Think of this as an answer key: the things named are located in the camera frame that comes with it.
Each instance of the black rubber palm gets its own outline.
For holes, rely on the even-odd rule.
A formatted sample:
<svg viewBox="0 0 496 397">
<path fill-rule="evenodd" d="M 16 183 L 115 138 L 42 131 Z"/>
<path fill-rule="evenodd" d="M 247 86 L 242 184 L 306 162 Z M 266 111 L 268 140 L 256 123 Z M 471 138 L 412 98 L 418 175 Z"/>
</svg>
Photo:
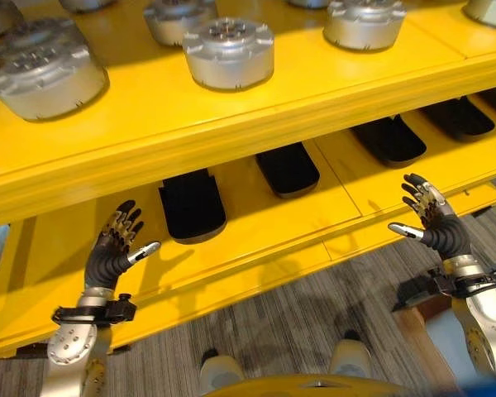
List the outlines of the black rubber palm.
<svg viewBox="0 0 496 397">
<path fill-rule="evenodd" d="M 421 218 L 425 230 L 398 222 L 390 223 L 389 229 L 433 248 L 443 260 L 471 254 L 469 233 L 439 190 L 419 175 L 404 175 L 404 180 L 409 184 L 403 189 L 414 200 L 403 201 Z"/>
<path fill-rule="evenodd" d="M 159 242 L 152 242 L 129 255 L 130 247 L 144 225 L 143 222 L 136 222 L 141 210 L 137 208 L 132 211 L 135 205 L 134 200 L 120 205 L 99 233 L 84 272 L 84 282 L 88 288 L 115 289 L 120 275 L 160 248 Z"/>
</svg>

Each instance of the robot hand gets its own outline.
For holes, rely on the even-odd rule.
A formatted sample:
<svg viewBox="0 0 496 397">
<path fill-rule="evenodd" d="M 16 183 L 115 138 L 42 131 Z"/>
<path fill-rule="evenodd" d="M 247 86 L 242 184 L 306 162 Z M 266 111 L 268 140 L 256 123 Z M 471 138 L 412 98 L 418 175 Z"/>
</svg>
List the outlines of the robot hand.
<svg viewBox="0 0 496 397">
<path fill-rule="evenodd" d="M 389 229 L 405 237 L 414 238 L 433 248 L 443 260 L 470 255 L 470 237 L 461 220 L 443 195 L 422 176 L 404 175 L 403 189 L 416 201 L 403 197 L 403 201 L 421 218 L 425 230 L 393 222 Z"/>
<path fill-rule="evenodd" d="M 438 251 L 446 275 L 436 275 L 437 289 L 452 296 L 452 309 L 465 333 L 470 359 L 482 372 L 496 372 L 496 275 L 486 275 L 472 256 L 470 237 L 443 195 L 423 177 L 404 175 L 404 197 L 425 229 L 393 222 L 389 229 Z"/>
<path fill-rule="evenodd" d="M 143 222 L 132 200 L 108 219 L 88 258 L 85 290 L 75 308 L 59 308 L 53 320 L 60 325 L 48 343 L 48 371 L 42 397 L 91 397 L 104 385 L 105 361 L 112 340 L 111 324 L 131 321 L 136 306 L 121 294 L 111 300 L 117 280 L 132 265 L 160 248 L 151 242 L 129 254 Z"/>
<path fill-rule="evenodd" d="M 87 288 L 114 290 L 120 275 L 160 248 L 159 242 L 150 242 L 129 254 L 136 235 L 143 227 L 143 222 L 136 222 L 141 210 L 137 208 L 131 213 L 135 205 L 133 200 L 120 205 L 99 233 L 84 273 Z"/>
</svg>

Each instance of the black robotic finger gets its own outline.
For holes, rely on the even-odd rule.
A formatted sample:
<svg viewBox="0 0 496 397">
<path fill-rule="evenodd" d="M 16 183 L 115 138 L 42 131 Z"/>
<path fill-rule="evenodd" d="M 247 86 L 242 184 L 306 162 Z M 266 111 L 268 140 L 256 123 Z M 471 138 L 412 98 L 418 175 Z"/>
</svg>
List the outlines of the black robotic finger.
<svg viewBox="0 0 496 397">
<path fill-rule="evenodd" d="M 132 228 L 132 232 L 133 232 L 135 235 L 137 235 L 137 234 L 140 232 L 140 230 L 141 230 L 141 228 L 143 227 L 143 225 L 144 225 L 143 221 L 139 221 L 139 222 L 138 222 L 138 223 L 137 223 L 137 224 L 136 224 L 136 225 Z"/>
<path fill-rule="evenodd" d="M 120 204 L 120 206 L 117 207 L 116 211 L 121 211 L 122 213 L 129 213 L 134 208 L 135 205 L 136 205 L 136 201 L 127 200 L 125 203 Z"/>
<path fill-rule="evenodd" d="M 424 179 L 421 175 L 417 175 L 417 174 L 404 175 L 404 180 L 409 184 L 415 186 L 417 189 L 419 189 L 419 185 L 422 186 L 427 182 L 426 179 Z"/>
<path fill-rule="evenodd" d="M 130 228 L 130 226 L 132 226 L 132 223 L 134 223 L 134 221 L 137 220 L 137 218 L 140 215 L 141 215 L 141 209 L 140 208 L 137 208 L 131 215 L 129 215 L 129 217 L 126 219 L 128 222 L 131 223 L 128 228 Z"/>
<path fill-rule="evenodd" d="M 406 192 L 410 193 L 417 201 L 421 200 L 422 193 L 419 192 L 417 189 L 410 186 L 409 184 L 402 184 L 402 187 Z"/>
<path fill-rule="evenodd" d="M 140 232 L 141 228 L 143 227 L 144 223 L 142 221 L 139 221 L 130 232 L 126 231 L 125 234 L 122 236 L 122 250 L 123 251 L 128 251 L 129 247 L 132 245 L 134 242 L 134 239 L 136 238 L 136 235 Z"/>
<path fill-rule="evenodd" d="M 413 211 L 419 213 L 419 204 L 417 204 L 412 199 L 406 196 L 403 196 L 403 201 L 405 204 L 409 205 Z"/>
</svg>

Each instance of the silver fingertip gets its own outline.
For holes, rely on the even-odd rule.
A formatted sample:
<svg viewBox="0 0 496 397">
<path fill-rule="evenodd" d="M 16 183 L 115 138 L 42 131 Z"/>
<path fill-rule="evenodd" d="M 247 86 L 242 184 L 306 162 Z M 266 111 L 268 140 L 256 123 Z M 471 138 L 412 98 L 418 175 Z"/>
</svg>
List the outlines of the silver fingertip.
<svg viewBox="0 0 496 397">
<path fill-rule="evenodd" d="M 138 248 L 136 251 L 132 252 L 129 254 L 127 259 L 131 264 L 135 264 L 138 261 L 141 261 L 142 259 L 146 258 L 147 256 L 150 256 L 157 252 L 161 247 L 160 242 L 150 242 L 148 244 L 145 244 L 143 247 Z"/>
<path fill-rule="evenodd" d="M 417 241 L 421 241 L 424 237 L 424 231 L 418 227 L 411 227 L 399 222 L 391 222 L 388 225 L 389 230 L 396 232 L 401 236 L 414 238 Z"/>
</svg>

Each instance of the robotic thumb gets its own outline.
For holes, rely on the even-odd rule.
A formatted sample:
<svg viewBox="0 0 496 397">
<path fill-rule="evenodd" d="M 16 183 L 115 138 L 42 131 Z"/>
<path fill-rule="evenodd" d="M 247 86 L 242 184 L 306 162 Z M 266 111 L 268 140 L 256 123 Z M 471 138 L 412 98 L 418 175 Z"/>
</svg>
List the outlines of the robotic thumb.
<svg viewBox="0 0 496 397">
<path fill-rule="evenodd" d="M 424 233 L 425 233 L 424 230 L 422 230 L 418 227 L 405 225 L 404 223 L 391 222 L 388 225 L 388 228 L 392 232 L 396 232 L 397 234 L 400 234 L 401 236 L 414 238 L 418 242 L 424 238 Z"/>
</svg>

